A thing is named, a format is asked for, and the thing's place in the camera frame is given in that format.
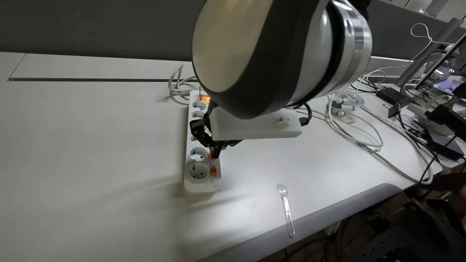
white power strip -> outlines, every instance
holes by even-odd
[[[189,122],[201,119],[206,112],[209,97],[205,93],[190,91],[186,129],[185,189],[189,193],[214,193],[221,185],[220,158],[212,160],[209,150],[195,139]]]

white table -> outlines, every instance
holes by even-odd
[[[186,109],[164,100],[164,83],[5,81],[20,58],[0,54],[0,260],[195,260],[220,250],[212,259],[252,260],[412,185],[311,121],[298,138],[225,150],[221,190],[189,196]],[[412,145],[367,119],[386,139],[383,155],[419,177]],[[278,183],[289,190],[292,240]],[[394,190],[356,198],[380,185]],[[337,205],[348,199],[356,209]]]

